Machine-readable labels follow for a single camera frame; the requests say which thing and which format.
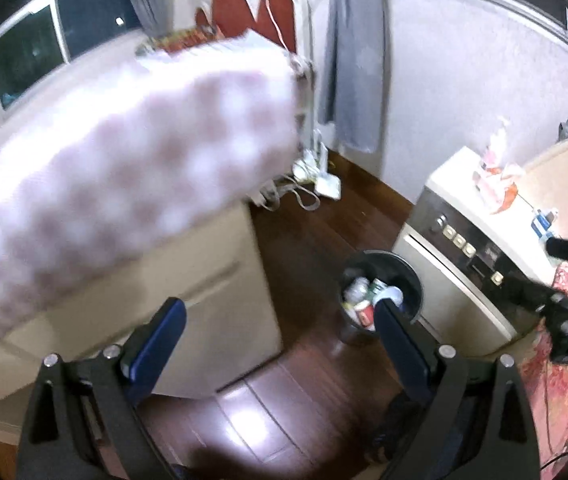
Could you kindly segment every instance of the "folded blanket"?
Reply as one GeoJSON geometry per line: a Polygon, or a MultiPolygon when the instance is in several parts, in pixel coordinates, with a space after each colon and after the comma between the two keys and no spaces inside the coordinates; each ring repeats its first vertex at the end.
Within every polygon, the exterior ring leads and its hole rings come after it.
{"type": "Polygon", "coordinates": [[[61,98],[0,152],[0,339],[295,155],[293,73],[264,49],[135,60],[61,98]]]}

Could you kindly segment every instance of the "washing machine control panel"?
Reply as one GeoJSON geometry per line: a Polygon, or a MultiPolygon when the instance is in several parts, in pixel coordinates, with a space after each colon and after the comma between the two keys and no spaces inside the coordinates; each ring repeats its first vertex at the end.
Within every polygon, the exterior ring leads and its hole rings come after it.
{"type": "Polygon", "coordinates": [[[530,329],[536,321],[531,314],[500,303],[496,294],[504,276],[522,271],[477,226],[428,188],[407,223],[446,257],[446,266],[456,267],[492,301],[515,330],[530,329]]]}

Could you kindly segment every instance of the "bed headboard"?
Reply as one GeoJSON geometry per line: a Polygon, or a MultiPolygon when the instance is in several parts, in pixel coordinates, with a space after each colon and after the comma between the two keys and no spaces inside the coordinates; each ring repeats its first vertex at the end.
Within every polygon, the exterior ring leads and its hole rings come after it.
{"type": "Polygon", "coordinates": [[[299,56],[312,59],[307,0],[269,0],[279,26],[282,45],[266,0],[211,0],[195,10],[196,25],[216,25],[227,38],[235,38],[249,28],[299,56]]]}

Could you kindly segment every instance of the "plastic bottle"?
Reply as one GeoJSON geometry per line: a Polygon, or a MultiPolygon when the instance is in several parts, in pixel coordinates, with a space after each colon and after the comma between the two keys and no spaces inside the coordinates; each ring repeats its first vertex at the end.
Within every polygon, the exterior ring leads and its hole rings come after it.
{"type": "Polygon", "coordinates": [[[366,297],[370,282],[365,277],[356,278],[344,291],[344,300],[351,306],[360,303],[366,297]]]}
{"type": "Polygon", "coordinates": [[[502,116],[497,119],[501,122],[501,126],[490,136],[490,142],[481,157],[481,169],[489,173],[499,170],[508,144],[506,128],[510,126],[510,121],[502,116]]]}

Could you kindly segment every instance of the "washing machine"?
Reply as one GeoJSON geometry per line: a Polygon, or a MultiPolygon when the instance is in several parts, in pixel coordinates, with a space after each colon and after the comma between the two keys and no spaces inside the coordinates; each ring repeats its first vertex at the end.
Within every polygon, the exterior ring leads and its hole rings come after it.
{"type": "Polygon", "coordinates": [[[497,298],[510,273],[550,285],[556,265],[531,228],[532,206],[517,196],[489,214],[472,180],[480,156],[462,148],[428,179],[393,252],[423,284],[418,321],[467,357],[489,356],[531,333],[534,314],[497,298]]]}

